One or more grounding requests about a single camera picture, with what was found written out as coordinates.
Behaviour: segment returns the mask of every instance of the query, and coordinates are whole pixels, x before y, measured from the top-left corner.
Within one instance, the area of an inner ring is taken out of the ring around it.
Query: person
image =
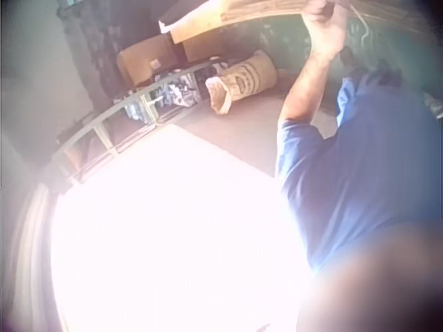
[[[349,8],[307,2],[311,52],[278,121],[275,177],[316,276],[298,331],[443,331],[442,128],[399,72],[354,66]],[[339,53],[323,139],[310,122]]]

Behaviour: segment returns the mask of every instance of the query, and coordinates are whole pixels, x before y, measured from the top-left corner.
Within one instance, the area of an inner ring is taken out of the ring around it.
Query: bright light
[[[60,198],[60,313],[78,331],[295,331],[309,280],[273,179],[173,125]]]

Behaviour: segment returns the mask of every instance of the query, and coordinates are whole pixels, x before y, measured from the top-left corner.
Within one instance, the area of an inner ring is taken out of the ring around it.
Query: concrete floor
[[[283,102],[279,96],[259,94],[235,102],[226,116],[218,116],[205,101],[173,123],[273,176],[277,120]],[[324,137],[336,132],[335,117],[321,110],[313,125]]]

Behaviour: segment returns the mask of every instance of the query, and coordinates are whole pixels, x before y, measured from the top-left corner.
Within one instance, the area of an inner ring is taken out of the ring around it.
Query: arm
[[[346,37],[347,6],[332,0],[308,0],[302,18],[311,36],[311,55],[284,101],[279,121],[311,122],[325,90],[329,64]]]

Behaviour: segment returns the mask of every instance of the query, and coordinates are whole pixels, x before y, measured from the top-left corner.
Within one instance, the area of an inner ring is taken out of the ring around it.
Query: blue shirt
[[[314,271],[386,226],[442,217],[442,129],[422,99],[387,86],[347,97],[331,138],[278,128],[276,178]]]

